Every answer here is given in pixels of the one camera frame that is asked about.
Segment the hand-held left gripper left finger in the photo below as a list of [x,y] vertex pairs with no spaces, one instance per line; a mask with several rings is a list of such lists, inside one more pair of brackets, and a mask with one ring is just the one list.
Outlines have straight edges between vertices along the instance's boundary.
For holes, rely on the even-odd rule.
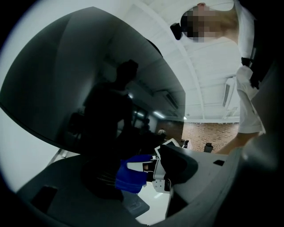
[[126,164],[127,168],[137,172],[151,172],[149,169],[149,164],[152,162],[128,162]]

